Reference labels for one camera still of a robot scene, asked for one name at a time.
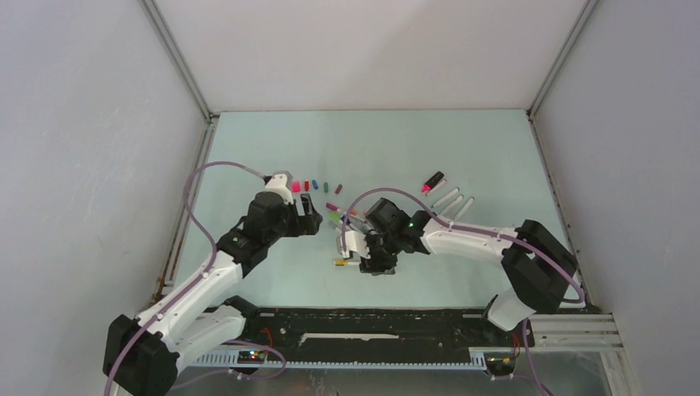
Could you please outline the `black pink highlighter body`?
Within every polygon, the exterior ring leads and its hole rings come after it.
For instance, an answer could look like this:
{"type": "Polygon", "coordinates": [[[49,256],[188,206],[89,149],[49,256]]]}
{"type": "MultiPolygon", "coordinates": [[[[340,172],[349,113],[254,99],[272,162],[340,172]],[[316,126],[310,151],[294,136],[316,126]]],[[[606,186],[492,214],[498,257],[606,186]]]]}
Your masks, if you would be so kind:
{"type": "Polygon", "coordinates": [[[442,181],[444,178],[444,173],[443,172],[435,172],[422,186],[421,192],[424,194],[428,194],[431,190],[433,190],[439,182],[442,181]]]}

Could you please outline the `red capped white marker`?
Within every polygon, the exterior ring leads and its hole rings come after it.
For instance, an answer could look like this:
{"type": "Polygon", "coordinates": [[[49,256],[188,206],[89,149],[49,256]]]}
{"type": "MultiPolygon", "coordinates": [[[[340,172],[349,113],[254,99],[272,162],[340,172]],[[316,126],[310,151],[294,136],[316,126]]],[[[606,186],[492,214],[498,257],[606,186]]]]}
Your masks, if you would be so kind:
{"type": "Polygon", "coordinates": [[[444,184],[446,184],[446,183],[447,183],[447,179],[446,179],[446,178],[443,178],[443,179],[442,179],[441,181],[439,181],[435,186],[433,186],[429,191],[426,191],[426,192],[424,193],[424,196],[427,197],[427,196],[432,195],[434,192],[436,192],[438,189],[440,189],[440,188],[441,188],[444,184]]]}

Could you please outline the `light blue capped marker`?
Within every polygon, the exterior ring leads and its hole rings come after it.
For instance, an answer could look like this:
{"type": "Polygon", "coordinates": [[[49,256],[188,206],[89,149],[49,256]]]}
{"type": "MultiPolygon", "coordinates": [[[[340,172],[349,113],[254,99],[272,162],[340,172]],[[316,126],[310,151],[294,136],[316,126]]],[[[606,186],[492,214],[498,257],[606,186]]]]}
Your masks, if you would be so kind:
{"type": "Polygon", "coordinates": [[[448,200],[450,200],[454,195],[460,192],[459,187],[455,187],[454,189],[450,190],[448,193],[446,193],[444,196],[439,198],[433,205],[432,208],[437,208],[438,206],[444,204],[448,200]]]}

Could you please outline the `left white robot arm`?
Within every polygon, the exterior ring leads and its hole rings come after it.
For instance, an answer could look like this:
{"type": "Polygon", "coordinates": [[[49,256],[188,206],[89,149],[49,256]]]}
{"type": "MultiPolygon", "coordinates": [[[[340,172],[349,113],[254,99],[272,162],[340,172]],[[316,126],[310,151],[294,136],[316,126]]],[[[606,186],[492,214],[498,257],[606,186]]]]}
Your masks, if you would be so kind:
{"type": "Polygon", "coordinates": [[[209,240],[209,255],[183,284],[133,318],[122,314],[110,323],[103,393],[110,395],[119,386],[131,395],[165,395],[208,351],[234,339],[257,340],[257,317],[227,304],[210,314],[206,309],[264,261],[276,242],[315,235],[322,219],[307,193],[294,199],[290,191],[259,192],[229,232],[209,240]]]}

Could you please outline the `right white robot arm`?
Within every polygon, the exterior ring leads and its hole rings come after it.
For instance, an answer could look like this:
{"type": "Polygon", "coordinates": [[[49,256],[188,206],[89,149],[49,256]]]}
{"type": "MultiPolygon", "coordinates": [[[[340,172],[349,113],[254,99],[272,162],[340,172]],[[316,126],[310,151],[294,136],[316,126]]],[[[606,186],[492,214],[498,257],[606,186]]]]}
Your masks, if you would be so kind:
{"type": "Polygon", "coordinates": [[[365,233],[347,231],[338,238],[345,258],[357,258],[360,270],[392,275],[401,253],[450,255],[489,263],[500,269],[509,287],[487,305],[480,334],[492,345],[509,339],[513,330],[533,314],[554,314],[563,303],[585,297],[575,280],[579,263],[541,223],[527,219],[514,228],[493,228],[449,220],[431,210],[406,214],[396,204],[379,199],[367,212],[365,233]]]}

